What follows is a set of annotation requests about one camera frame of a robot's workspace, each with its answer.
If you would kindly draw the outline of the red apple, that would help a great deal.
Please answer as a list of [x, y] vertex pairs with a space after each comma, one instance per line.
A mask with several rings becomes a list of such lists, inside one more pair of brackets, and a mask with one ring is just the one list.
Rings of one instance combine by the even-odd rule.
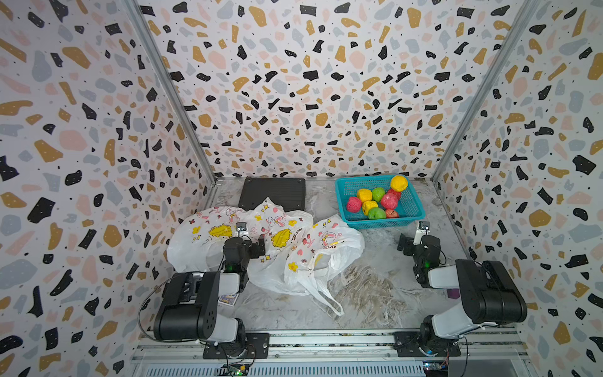
[[398, 218], [399, 215], [394, 209], [388, 209], [385, 211], [386, 218]]

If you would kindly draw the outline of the green toy fruit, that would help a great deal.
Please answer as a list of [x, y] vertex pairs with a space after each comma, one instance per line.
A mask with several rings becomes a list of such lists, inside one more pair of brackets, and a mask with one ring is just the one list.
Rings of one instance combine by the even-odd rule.
[[385, 210], [381, 209], [380, 207], [374, 207], [367, 212], [367, 217], [370, 220], [381, 220], [386, 219], [387, 215]]
[[386, 190], [384, 190], [384, 188], [382, 188], [382, 187], [374, 188], [372, 190], [372, 200], [377, 203], [380, 203], [383, 196], [385, 196], [385, 195], [386, 195]]

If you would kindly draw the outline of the white plastic bag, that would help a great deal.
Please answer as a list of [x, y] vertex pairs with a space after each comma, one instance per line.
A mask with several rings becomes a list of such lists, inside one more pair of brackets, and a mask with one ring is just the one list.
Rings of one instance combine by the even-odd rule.
[[344, 314], [328, 284], [362, 256], [364, 236], [334, 215], [304, 228], [295, 237], [284, 270], [284, 282], [296, 294], [310, 295], [334, 315]]
[[253, 259], [247, 268], [249, 281], [264, 290], [284, 295], [307, 295], [298, 283], [298, 271], [306, 268], [311, 253], [304, 241], [314, 225], [313, 216], [303, 210], [286, 212], [266, 199], [254, 210], [241, 213], [248, 236], [264, 237], [265, 254]]
[[177, 273], [217, 270], [224, 244], [235, 237], [236, 223], [243, 214], [238, 207], [212, 207], [189, 216], [171, 238], [168, 262]]

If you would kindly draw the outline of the red toy fruit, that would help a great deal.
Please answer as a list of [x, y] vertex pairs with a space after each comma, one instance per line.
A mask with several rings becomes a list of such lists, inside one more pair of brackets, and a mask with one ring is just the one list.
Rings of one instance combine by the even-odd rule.
[[390, 193], [390, 194], [392, 194], [392, 195], [395, 195], [395, 196], [396, 196], [398, 199], [400, 199], [401, 194], [402, 194], [402, 192], [396, 191], [396, 190], [394, 190], [394, 189], [392, 189], [392, 188], [390, 188], [390, 189], [388, 190], [388, 193]]

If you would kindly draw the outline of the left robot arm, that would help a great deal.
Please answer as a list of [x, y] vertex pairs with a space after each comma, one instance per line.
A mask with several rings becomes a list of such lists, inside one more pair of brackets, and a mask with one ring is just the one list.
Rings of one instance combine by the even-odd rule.
[[243, 292], [252, 259], [265, 256], [265, 237], [232, 237], [225, 241], [218, 270], [176, 273], [166, 284], [163, 301], [153, 325], [160, 342], [196, 341], [220, 346], [245, 347], [247, 336], [242, 320], [218, 313], [225, 295]]

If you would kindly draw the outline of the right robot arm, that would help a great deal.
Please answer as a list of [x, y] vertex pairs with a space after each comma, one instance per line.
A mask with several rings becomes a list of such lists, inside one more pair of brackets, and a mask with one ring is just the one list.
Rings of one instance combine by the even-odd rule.
[[421, 287], [456, 289], [460, 299], [450, 309], [425, 317], [418, 333], [397, 346], [400, 352], [459, 356], [462, 336], [526, 319], [527, 303], [502, 262], [458, 259], [453, 265], [442, 265], [441, 241], [426, 234], [401, 235], [397, 250], [413, 258], [413, 274]]

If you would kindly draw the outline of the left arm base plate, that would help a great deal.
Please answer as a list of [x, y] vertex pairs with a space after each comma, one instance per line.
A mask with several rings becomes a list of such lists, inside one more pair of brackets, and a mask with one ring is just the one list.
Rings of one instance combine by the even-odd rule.
[[204, 360], [266, 359], [269, 354], [270, 334], [252, 332], [238, 335], [233, 342], [208, 344], [203, 353]]

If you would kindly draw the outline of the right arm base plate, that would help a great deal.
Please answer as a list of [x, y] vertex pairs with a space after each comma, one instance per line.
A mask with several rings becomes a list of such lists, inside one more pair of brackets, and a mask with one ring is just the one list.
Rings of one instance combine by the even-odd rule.
[[399, 358], [459, 357], [458, 339], [422, 336], [418, 331], [394, 332], [394, 350]]

